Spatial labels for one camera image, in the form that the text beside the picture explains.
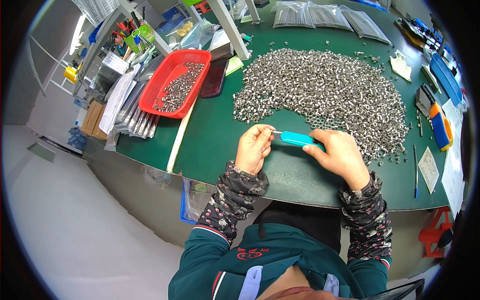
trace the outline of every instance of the red plastic basket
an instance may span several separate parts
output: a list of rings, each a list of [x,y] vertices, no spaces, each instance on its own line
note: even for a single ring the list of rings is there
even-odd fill
[[[168,54],[162,63],[153,73],[152,78],[148,81],[144,91],[138,100],[138,106],[141,110],[151,114],[160,115],[168,118],[181,119],[185,117],[192,107],[193,102],[197,98],[200,89],[205,80],[205,76],[210,68],[210,60],[212,54],[205,50],[175,50]],[[204,63],[204,68],[200,71],[198,79],[193,84],[192,89],[187,95],[187,98],[174,112],[163,112],[154,109],[155,99],[158,97],[158,105],[161,107],[163,102],[162,97],[165,96],[163,91],[168,86],[170,81],[185,73],[188,68],[183,66],[184,62]]]

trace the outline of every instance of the green sticky note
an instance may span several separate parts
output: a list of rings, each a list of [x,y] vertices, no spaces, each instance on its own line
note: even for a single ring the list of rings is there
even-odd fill
[[[207,191],[207,186],[205,183],[199,183],[195,185],[195,191],[196,192],[206,192]]]
[[[250,22],[252,21],[252,15],[249,14],[248,16],[244,16],[241,20],[240,20],[240,23],[245,23],[245,22]]]
[[[241,67],[243,67],[243,62],[239,59],[238,56],[235,55],[228,61],[228,67],[227,71],[225,72],[225,76],[229,76]]]

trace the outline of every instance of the smartphone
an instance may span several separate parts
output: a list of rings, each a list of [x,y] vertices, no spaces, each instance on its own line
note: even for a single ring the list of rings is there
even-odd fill
[[[222,58],[210,63],[204,85],[200,91],[200,97],[213,98],[222,93],[223,81],[225,80],[225,72],[228,67],[228,59]]]

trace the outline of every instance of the embroidered logo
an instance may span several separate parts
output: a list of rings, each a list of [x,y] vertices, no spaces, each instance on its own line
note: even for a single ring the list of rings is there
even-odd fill
[[[261,252],[249,252],[249,253],[242,252],[237,254],[238,258],[243,259],[245,261],[247,260],[247,258],[255,258],[259,256],[262,256]]]
[[[255,257],[259,257],[259,256],[262,256],[262,252],[268,252],[268,248],[261,248],[260,251],[261,252],[257,252],[257,248],[255,249],[250,249],[250,250],[246,250],[244,248],[240,248],[238,247],[237,248],[237,251],[238,252],[241,252],[241,253],[238,253],[237,254],[237,257],[239,259],[243,259],[243,260],[247,260],[247,258],[255,258]]]

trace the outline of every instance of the white shelf post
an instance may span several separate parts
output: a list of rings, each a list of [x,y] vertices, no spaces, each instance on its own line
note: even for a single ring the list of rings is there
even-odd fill
[[[245,0],[247,3],[248,11],[250,12],[250,15],[252,16],[252,25],[254,24],[259,24],[260,23],[260,17],[258,16],[258,11],[255,6],[255,3],[253,3],[253,0]]]
[[[222,0],[207,0],[208,5],[212,9],[213,13],[215,14],[216,18],[222,25],[225,33],[228,36],[228,39],[233,45],[233,49],[237,53],[238,57],[241,60],[248,60],[249,53],[247,51],[247,47],[243,43],[243,39],[240,36],[240,33],[235,26],[235,23],[232,20],[232,17],[227,11],[227,7],[223,3]]]
[[[190,15],[190,17],[192,17],[192,22],[193,23],[198,23],[202,20],[202,17],[198,13],[198,11],[194,8],[193,5],[188,6],[182,0],[179,0],[179,3],[182,4],[183,6],[185,6],[185,8],[188,11],[188,14]]]

